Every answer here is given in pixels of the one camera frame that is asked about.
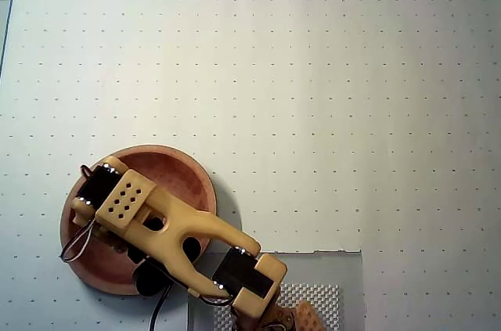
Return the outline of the yellow gripper with servo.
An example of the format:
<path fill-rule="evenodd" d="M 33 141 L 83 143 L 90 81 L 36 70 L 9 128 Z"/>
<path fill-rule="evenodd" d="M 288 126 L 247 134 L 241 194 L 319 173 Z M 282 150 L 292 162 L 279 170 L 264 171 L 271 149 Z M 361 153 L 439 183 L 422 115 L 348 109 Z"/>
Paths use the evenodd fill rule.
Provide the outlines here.
<path fill-rule="evenodd" d="M 128 244 L 122 238 L 101 225 L 97 229 L 97 238 L 118 254 L 124 254 L 128 250 Z"/>

